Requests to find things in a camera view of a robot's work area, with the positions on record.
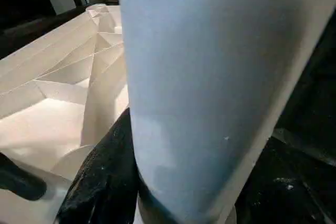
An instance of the cylindrical object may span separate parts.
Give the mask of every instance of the cylindrical object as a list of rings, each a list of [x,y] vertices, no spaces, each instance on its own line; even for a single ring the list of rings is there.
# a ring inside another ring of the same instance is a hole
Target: cylindrical object
[[[228,215],[334,4],[121,0],[135,157],[165,213]]]

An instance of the black object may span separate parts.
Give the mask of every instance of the black object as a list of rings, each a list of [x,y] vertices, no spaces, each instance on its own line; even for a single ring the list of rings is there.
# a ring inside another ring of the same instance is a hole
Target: black object
[[[133,223],[138,187],[126,109],[83,162],[55,223]]]
[[[27,200],[38,200],[45,194],[47,185],[0,153],[0,189],[12,191]]]
[[[0,30],[55,16],[50,0],[0,0]]]

